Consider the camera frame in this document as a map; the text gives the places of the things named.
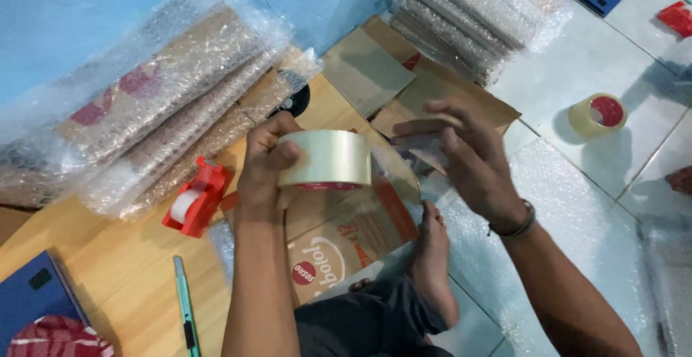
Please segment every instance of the blue folder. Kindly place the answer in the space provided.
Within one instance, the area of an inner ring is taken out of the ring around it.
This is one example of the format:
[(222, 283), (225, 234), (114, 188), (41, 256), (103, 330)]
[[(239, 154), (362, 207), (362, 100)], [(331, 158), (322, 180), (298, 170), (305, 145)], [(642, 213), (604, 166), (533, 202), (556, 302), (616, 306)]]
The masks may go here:
[(0, 356), (24, 327), (47, 315), (91, 326), (64, 274), (44, 251), (0, 282)]

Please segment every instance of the dark shorts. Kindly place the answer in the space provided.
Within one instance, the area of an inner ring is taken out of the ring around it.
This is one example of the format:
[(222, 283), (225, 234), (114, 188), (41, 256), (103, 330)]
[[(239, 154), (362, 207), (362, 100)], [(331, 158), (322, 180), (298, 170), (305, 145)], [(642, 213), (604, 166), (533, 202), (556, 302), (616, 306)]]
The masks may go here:
[(302, 357), (452, 356), (424, 340), (447, 326), (405, 275), (306, 304), (295, 315)]

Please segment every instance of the blue wall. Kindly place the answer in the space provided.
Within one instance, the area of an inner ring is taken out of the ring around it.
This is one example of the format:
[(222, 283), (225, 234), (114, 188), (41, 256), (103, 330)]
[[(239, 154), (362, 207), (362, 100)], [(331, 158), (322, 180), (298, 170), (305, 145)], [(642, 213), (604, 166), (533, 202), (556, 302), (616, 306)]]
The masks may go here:
[[(104, 52), (161, 0), (0, 0), (0, 104)], [(386, 8), (384, 0), (255, 0), (319, 54)]]

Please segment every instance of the foot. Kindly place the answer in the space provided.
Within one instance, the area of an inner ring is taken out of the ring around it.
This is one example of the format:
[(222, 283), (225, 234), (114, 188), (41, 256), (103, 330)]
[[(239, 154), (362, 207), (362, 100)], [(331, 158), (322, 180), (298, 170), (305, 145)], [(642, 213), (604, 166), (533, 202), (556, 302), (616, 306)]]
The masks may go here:
[(444, 218), (431, 201), (423, 201), (423, 221), (419, 231), (406, 274), (413, 280), (416, 291), (437, 309), (451, 329), (459, 320), (459, 307), (447, 279), (449, 236)]
[(372, 280), (370, 280), (366, 277), (365, 279), (361, 279), (360, 281), (351, 284), (351, 286), (348, 287), (348, 291), (349, 292), (358, 292), (361, 289), (363, 289), (364, 287), (367, 287), (371, 282), (372, 282)]

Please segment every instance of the wristband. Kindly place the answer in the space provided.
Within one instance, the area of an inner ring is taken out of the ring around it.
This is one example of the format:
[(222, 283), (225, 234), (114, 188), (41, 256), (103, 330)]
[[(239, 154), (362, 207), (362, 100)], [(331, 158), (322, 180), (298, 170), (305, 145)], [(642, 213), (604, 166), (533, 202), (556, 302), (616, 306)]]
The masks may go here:
[[(531, 230), (531, 227), (533, 226), (533, 222), (536, 221), (536, 209), (533, 208), (533, 205), (526, 199), (522, 199), (524, 202), (524, 205), (526, 206), (526, 219), (524, 220), (524, 223), (521, 224), (521, 226), (518, 226), (516, 231), (511, 233), (511, 234), (500, 234), (500, 233), (495, 233), (499, 235), (500, 237), (507, 238), (507, 237), (519, 237), (521, 235), (524, 235)], [(488, 237), (490, 237), (490, 233), (493, 231), (493, 228), (491, 228), (490, 225), (488, 225)]]

